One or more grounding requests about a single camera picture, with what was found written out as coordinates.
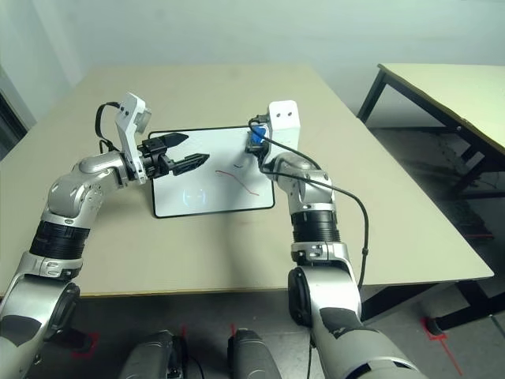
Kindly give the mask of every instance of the table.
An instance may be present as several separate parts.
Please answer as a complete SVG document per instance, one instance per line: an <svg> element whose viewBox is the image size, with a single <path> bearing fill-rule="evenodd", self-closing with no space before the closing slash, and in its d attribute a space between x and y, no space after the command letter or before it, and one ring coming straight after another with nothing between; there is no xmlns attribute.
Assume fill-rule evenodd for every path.
<svg viewBox="0 0 505 379"><path fill-rule="evenodd" d="M492 275L309 67L121 66L91 71L0 163L0 292L30 246L50 185L79 159L98 152L96 108L120 100L127 91L152 109L145 136L153 130L244 125L271 101L295 99L302 125L300 150L368 209L365 285ZM102 125L106 136L116 135L114 110L104 113ZM362 215L352 200L336 199L342 240L357 275ZM149 185L122 189L100 210L75 281L83 295L285 288L294 266L292 229L286 195L277 188L275 201L269 210L158 220L152 215Z"/></svg>
<svg viewBox="0 0 505 379"><path fill-rule="evenodd" d="M445 125L395 130L457 133L469 143L461 155L463 162L468 163L478 152L484 155L447 197L505 197L504 191L462 193L482 173L505 171L505 66L381 64L357 114L362 122L367 122L386 84Z"/></svg>

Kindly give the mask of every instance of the table leg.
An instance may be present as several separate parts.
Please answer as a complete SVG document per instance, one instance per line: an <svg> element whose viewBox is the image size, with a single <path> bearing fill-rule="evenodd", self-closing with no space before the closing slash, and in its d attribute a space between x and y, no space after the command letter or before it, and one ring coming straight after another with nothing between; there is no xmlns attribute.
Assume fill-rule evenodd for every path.
<svg viewBox="0 0 505 379"><path fill-rule="evenodd" d="M397 80L391 75L385 75L383 81L390 87L392 87L394 90L404 95L414 104L416 104L419 108L428 112L433 118L436 118L453 133L459 132L459 130L461 129L461 124L458 121L453 119L450 115L445 113L443 110L439 109L436 105L431 103L429 100L425 99L423 96L419 95L412 89L408 88L401 81Z"/></svg>
<svg viewBox="0 0 505 379"><path fill-rule="evenodd" d="M460 199L465 200L480 200L480 199L496 199L505 197L505 191L479 191L477 193L462 193L458 196Z"/></svg>
<svg viewBox="0 0 505 379"><path fill-rule="evenodd" d="M469 160L472 159L475 154L477 154L478 151L476 148L474 148L472 145L470 145L462 154L461 154L461 159L463 162L468 162Z"/></svg>
<svg viewBox="0 0 505 379"><path fill-rule="evenodd" d="M445 126L374 126L374 130L391 130L394 132L422 132L434 134L453 134L454 131Z"/></svg>
<svg viewBox="0 0 505 379"><path fill-rule="evenodd" d="M505 292L488 298L477 282L468 281L457 284L469 306L442 317L430 318L426 327L434 335L440 335L443 331L468 324L471 321L493 315L505 310Z"/></svg>
<svg viewBox="0 0 505 379"><path fill-rule="evenodd" d="M450 285L451 283L425 283L386 287L363 302L361 320L365 324L377 321Z"/></svg>
<svg viewBox="0 0 505 379"><path fill-rule="evenodd" d="M368 117L370 117L370 113L372 113L377 100L380 98L380 95L386 86L386 82L384 81L385 75L384 71L379 71L376 79L373 81L370 91L368 91L368 95L366 96L363 105L361 105L361 108L357 113L356 117L358 117L364 124L367 122Z"/></svg>
<svg viewBox="0 0 505 379"><path fill-rule="evenodd" d="M448 197L456 197L461 191L463 191L467 186L472 184L472 182L479 178L481 174L486 170L488 165L488 160L482 158L475 166L472 167L468 173L463 176L459 181L449 190Z"/></svg>

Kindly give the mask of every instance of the black wire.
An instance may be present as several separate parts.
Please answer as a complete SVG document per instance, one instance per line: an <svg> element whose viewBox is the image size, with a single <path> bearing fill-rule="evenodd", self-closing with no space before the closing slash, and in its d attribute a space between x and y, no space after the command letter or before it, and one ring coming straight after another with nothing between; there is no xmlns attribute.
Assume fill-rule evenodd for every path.
<svg viewBox="0 0 505 379"><path fill-rule="evenodd" d="M310 378L310 366L312 365L312 345L309 340L309 364L307 366L307 379Z"/></svg>
<svg viewBox="0 0 505 379"><path fill-rule="evenodd" d="M102 113L103 113L103 108L106 106L114 107L114 108L119 108L120 104L116 103L115 101L110 101L109 103L102 104L98 107L96 110L96 117L95 117L95 133L96 135L101 138L99 141L99 149L100 153L103 153L103 146L107 146L109 149L109 152L116 151L118 152L119 149L114 146L111 140L107 140L103 134L102 134L102 126L101 126L101 121L102 121Z"/></svg>
<svg viewBox="0 0 505 379"><path fill-rule="evenodd" d="M261 167L260 167L260 172L262 174L283 176L286 178L301 180L306 183L317 184L318 186L326 187L326 188L329 188L329 189L334 190L336 192L340 192L357 202L357 204L359 205L359 207L361 209L361 212L363 213L364 230L365 230L364 238L363 238L363 248L361 249L361 255L362 255L361 273L360 273L360 279L357 282L357 288L361 289L361 287L363 286L363 280L365 279L366 257L368 256L368 225L369 225L369 221L368 221L368 213L366 212L365 205L361 202L360 198L349 191L345 191L344 189L341 189L341 188L338 188L335 186L330 186L329 184L326 184L326 183L318 182L317 180L303 178L301 176L296 176L296 175L291 175L291 174L284 174L282 172L265 171Z"/></svg>
<svg viewBox="0 0 505 379"><path fill-rule="evenodd" d="M283 148L284 150L287 150L288 152L292 152L293 154L296 154L297 156L300 156L302 157L303 159L306 159L308 160L310 163L312 163L312 165L314 165L314 167L317 169L317 170L320 170L321 167L319 164L317 164L317 162L312 159L311 157L309 156L306 156L303 152L299 152L298 150L295 150L294 148L290 148L289 146L285 146L284 144L281 144L277 141L274 141L272 140L271 138L268 138L268 137L265 137L265 136L262 136L261 134L259 134L258 132L256 132L253 128L253 123L256 122L256 123L261 123L261 121L263 121L261 118L261 116L257 115L255 118L251 118L247 124L247 126L251 129L251 132L253 132L254 134L256 134L258 137L260 137L261 139L267 141L267 142L270 142L271 144L274 144L276 146L279 146L280 148Z"/></svg>
<svg viewBox="0 0 505 379"><path fill-rule="evenodd" d="M202 369L202 365L200 364L200 362L198 362L198 359L196 359L195 357L192 357L192 356L189 356L195 363L196 365L198 366L198 370L200 371L200 376L202 379L205 379L205 375L204 375L204 369Z"/></svg>

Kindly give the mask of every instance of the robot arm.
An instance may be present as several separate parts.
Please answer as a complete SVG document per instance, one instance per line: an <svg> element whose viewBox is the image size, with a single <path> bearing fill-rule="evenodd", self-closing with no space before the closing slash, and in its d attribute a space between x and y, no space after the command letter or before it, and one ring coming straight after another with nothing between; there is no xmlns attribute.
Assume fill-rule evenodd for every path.
<svg viewBox="0 0 505 379"><path fill-rule="evenodd" d="M209 155L174 162L166 151L188 136L171 133L137 146L150 116L129 93L116 117L122 152L81 160L50 188L32 246L25 252L0 304L0 378L24 377L44 342L85 347L86 335L69 327L79 287L70 282L82 268L82 251L105 197L130 183L144 184L172 172L183 174Z"/></svg>
<svg viewBox="0 0 505 379"><path fill-rule="evenodd" d="M325 377L425 378L386 336L361 323L360 294L346 244L340 241L333 190L326 187L331 180L317 163L294 150L271 154L277 117L271 112L256 116L258 125L245 150L258 158L260 170L288 196L294 237L291 257L297 263L288 275L290 315L310 328Z"/></svg>

